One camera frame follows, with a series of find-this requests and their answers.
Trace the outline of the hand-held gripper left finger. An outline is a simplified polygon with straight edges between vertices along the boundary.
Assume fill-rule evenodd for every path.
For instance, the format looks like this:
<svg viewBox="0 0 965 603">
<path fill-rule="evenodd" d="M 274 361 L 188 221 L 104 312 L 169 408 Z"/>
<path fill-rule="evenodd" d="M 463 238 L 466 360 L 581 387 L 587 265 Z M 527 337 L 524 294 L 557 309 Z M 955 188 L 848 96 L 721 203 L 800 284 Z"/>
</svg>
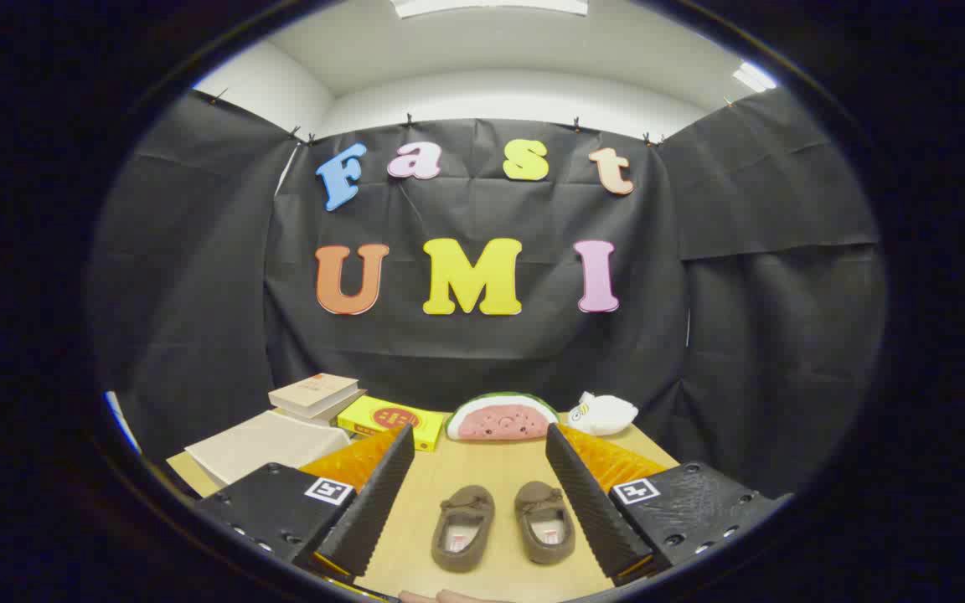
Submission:
<svg viewBox="0 0 965 603">
<path fill-rule="evenodd" d="M 194 508 L 266 556 L 351 584 L 367 571 L 415 451 L 404 424 L 302 468 L 265 463 Z"/>
</svg>

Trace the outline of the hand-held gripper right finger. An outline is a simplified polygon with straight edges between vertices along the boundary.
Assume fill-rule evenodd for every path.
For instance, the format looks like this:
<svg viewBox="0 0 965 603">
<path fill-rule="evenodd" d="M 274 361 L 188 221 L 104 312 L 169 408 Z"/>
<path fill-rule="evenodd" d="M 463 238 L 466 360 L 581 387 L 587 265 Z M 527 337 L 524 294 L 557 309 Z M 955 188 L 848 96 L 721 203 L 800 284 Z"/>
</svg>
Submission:
<svg viewBox="0 0 965 603">
<path fill-rule="evenodd" d="M 562 424 L 548 428 L 546 457 L 616 586 L 735 542 L 792 497 L 767 497 L 700 461 L 660 466 Z"/>
</svg>

